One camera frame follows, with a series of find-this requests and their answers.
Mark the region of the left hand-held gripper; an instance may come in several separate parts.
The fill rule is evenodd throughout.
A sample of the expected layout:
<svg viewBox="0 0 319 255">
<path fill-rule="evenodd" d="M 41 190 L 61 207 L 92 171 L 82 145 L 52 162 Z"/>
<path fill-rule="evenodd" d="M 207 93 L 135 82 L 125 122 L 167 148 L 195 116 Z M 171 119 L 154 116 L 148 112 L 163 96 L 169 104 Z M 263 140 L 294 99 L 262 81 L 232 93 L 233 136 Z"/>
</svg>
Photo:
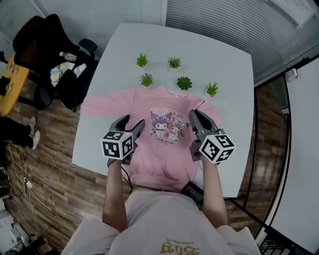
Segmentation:
<svg viewBox="0 0 319 255">
<path fill-rule="evenodd" d="M 115 120 L 106 135 L 101 139 L 102 154 L 109 159 L 121 160 L 122 164 L 129 165 L 134 151 L 134 142 L 140 137 L 145 120 L 140 120 L 132 129 L 125 131 L 130 115 Z"/>
</svg>

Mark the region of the pink cartoon print sweatshirt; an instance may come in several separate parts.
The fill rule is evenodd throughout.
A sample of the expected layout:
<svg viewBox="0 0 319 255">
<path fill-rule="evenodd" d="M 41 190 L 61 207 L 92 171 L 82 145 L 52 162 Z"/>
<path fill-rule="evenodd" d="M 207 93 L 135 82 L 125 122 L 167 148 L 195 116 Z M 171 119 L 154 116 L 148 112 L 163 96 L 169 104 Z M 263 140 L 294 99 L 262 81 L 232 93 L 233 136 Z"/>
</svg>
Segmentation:
<svg viewBox="0 0 319 255">
<path fill-rule="evenodd" d="M 141 186 L 179 192 L 195 178 L 199 168 L 189 150 L 196 139 L 188 118 L 191 110 L 199 110 L 220 124 L 217 110 L 204 99 L 175 95 L 163 86 L 86 97 L 80 114 L 116 119 L 130 115 L 127 130 L 145 120 L 127 167 L 130 180 Z"/>
</svg>

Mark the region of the person's right forearm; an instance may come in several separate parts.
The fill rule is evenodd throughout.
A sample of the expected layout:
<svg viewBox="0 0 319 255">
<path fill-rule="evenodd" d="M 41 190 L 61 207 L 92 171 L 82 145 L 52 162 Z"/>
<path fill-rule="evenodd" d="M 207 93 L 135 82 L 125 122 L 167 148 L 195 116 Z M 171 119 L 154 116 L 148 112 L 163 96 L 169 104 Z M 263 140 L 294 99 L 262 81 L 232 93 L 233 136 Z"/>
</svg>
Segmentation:
<svg viewBox="0 0 319 255">
<path fill-rule="evenodd" d="M 203 166 L 203 207 L 202 211 L 214 228 L 228 225 L 228 214 L 222 193 L 218 169 L 204 156 Z"/>
</svg>

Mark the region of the person's left forearm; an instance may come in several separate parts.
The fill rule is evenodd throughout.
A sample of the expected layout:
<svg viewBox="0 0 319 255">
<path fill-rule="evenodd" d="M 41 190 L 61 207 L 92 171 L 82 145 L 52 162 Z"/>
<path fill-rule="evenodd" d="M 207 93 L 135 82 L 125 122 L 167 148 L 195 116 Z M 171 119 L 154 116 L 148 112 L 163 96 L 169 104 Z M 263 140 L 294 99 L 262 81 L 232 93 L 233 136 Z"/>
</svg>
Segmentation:
<svg viewBox="0 0 319 255">
<path fill-rule="evenodd" d="M 103 223 L 113 227 L 120 233 L 128 227 L 121 166 L 121 160 L 114 160 L 108 166 L 106 194 L 102 213 Z"/>
</svg>

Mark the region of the person's white t-shirt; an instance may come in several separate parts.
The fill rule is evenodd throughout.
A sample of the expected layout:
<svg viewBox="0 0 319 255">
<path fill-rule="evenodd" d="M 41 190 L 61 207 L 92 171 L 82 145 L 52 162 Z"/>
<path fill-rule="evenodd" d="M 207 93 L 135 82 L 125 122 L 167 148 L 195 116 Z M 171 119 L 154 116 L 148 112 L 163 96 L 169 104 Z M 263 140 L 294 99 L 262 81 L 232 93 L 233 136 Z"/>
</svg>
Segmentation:
<svg viewBox="0 0 319 255">
<path fill-rule="evenodd" d="M 184 195 L 138 190 L 125 206 L 123 232 L 85 218 L 61 255 L 261 255 L 248 228 L 213 227 Z"/>
</svg>

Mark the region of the tall spiky potted plant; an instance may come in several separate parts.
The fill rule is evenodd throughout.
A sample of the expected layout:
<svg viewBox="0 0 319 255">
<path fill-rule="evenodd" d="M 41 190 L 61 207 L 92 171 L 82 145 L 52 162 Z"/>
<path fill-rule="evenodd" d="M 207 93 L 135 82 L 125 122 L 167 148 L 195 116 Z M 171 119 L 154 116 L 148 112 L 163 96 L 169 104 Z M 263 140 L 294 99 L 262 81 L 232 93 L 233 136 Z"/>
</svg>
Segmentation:
<svg viewBox="0 0 319 255">
<path fill-rule="evenodd" d="M 213 84 L 208 83 L 205 93 L 207 96 L 213 99 L 217 95 L 218 90 L 219 86 L 217 82 L 214 82 Z"/>
</svg>

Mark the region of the dark green succulent plant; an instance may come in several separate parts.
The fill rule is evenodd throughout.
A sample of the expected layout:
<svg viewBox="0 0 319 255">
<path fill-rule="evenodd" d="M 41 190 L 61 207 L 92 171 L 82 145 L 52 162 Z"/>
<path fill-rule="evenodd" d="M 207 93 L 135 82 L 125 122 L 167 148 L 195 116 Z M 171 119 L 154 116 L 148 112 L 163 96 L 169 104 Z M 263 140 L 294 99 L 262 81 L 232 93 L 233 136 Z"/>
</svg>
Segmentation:
<svg viewBox="0 0 319 255">
<path fill-rule="evenodd" d="M 176 85 L 181 89 L 181 90 L 188 90 L 192 87 L 192 82 L 188 77 L 179 77 L 177 79 Z"/>
</svg>

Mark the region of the spiky green potted plant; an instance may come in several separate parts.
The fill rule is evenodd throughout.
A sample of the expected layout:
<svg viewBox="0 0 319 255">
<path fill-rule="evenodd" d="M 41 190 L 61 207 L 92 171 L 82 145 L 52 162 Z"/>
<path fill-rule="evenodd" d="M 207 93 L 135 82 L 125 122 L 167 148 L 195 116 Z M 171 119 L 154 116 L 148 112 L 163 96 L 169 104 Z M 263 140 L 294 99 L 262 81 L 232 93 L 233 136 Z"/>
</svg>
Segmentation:
<svg viewBox="0 0 319 255">
<path fill-rule="evenodd" d="M 144 68 L 148 64 L 147 55 L 143 52 L 137 57 L 136 65 L 140 68 Z"/>
<path fill-rule="evenodd" d="M 144 73 L 140 78 L 140 85 L 146 89 L 149 89 L 151 85 L 154 83 L 154 78 L 149 73 Z"/>
</svg>

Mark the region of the bushy green potted plant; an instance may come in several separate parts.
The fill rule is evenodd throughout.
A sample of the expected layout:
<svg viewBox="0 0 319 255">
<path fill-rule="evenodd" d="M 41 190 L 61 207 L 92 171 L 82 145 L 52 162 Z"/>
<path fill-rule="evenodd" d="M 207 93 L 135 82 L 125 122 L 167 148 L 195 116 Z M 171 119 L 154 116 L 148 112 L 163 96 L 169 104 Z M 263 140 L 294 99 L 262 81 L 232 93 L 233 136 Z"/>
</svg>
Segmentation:
<svg viewBox="0 0 319 255">
<path fill-rule="evenodd" d="M 177 57 L 170 57 L 168 59 L 168 67 L 172 70 L 178 70 L 181 66 L 181 59 Z"/>
</svg>

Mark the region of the black waist battery pack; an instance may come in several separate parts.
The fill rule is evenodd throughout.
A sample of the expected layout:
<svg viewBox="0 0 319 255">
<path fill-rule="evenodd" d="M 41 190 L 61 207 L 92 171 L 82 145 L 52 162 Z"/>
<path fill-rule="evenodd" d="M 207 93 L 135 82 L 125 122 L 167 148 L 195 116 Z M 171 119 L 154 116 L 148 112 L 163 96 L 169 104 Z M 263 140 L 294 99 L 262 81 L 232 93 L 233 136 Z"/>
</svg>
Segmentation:
<svg viewBox="0 0 319 255">
<path fill-rule="evenodd" d="M 181 190 L 181 194 L 191 198 L 197 206 L 203 206 L 203 190 L 189 181 Z"/>
</svg>

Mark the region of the small iridescent cloth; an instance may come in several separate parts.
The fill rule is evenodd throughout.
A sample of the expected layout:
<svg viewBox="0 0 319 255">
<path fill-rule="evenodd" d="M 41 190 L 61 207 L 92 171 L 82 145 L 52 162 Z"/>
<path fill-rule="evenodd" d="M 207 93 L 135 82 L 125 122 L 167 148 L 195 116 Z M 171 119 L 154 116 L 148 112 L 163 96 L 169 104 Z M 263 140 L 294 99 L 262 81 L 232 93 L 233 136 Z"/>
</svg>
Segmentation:
<svg viewBox="0 0 319 255">
<path fill-rule="evenodd" d="M 84 70 L 87 68 L 86 64 L 83 63 L 77 67 L 74 68 L 73 72 L 76 75 L 76 77 L 78 78 L 83 72 Z"/>
</svg>

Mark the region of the black metal whiteboard stand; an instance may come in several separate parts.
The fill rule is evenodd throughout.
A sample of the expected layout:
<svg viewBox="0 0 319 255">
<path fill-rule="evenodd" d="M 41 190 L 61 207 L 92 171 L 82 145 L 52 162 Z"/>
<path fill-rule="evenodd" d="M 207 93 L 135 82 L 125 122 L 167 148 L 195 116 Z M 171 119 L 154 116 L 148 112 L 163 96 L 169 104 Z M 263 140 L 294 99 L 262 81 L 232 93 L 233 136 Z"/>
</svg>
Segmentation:
<svg viewBox="0 0 319 255">
<path fill-rule="evenodd" d="M 253 127 L 247 164 L 237 197 L 227 198 L 229 225 L 258 236 L 276 205 L 289 157 L 290 113 L 285 76 L 254 89 Z"/>
</svg>

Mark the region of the clear plastic water bottle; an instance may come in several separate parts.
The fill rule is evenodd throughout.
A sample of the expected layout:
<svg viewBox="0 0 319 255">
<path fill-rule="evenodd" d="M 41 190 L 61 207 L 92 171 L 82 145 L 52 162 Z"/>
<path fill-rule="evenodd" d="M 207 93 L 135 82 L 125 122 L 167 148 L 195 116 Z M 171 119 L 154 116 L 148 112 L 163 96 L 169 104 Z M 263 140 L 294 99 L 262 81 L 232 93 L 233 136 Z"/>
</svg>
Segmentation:
<svg viewBox="0 0 319 255">
<path fill-rule="evenodd" d="M 59 55 L 67 61 L 75 62 L 77 56 L 69 52 L 60 52 Z"/>
</svg>

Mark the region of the black office chair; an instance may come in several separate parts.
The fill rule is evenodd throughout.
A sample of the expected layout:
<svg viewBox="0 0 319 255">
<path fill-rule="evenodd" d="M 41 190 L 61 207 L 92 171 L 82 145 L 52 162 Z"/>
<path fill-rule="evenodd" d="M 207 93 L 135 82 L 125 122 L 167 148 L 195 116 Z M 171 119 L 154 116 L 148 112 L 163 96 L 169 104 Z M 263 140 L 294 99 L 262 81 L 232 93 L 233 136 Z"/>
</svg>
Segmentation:
<svg viewBox="0 0 319 255">
<path fill-rule="evenodd" d="M 29 69 L 28 78 L 37 84 L 33 104 L 38 110 L 44 110 L 53 100 L 58 100 L 55 87 L 51 83 L 50 71 L 66 62 L 59 55 L 60 52 L 76 55 L 75 67 L 83 63 L 86 64 L 87 68 L 77 78 L 84 100 L 98 66 L 94 55 L 97 45 L 86 38 L 81 39 L 78 44 L 74 44 L 66 35 L 58 15 L 51 14 L 46 18 L 40 16 L 31 18 L 15 36 L 13 49 L 15 51 L 15 64 Z"/>
</svg>

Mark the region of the white wall box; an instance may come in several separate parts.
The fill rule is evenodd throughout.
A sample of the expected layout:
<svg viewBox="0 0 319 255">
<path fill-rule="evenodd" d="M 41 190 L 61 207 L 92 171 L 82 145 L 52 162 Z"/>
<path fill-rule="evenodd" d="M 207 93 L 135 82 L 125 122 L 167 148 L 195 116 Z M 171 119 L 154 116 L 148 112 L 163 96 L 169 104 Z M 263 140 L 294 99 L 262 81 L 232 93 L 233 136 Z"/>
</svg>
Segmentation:
<svg viewBox="0 0 319 255">
<path fill-rule="evenodd" d="M 289 70 L 285 73 L 285 79 L 287 82 L 290 82 L 290 81 L 296 79 L 297 76 L 298 76 L 298 73 L 297 73 L 296 68 L 292 68 L 291 70 Z"/>
</svg>

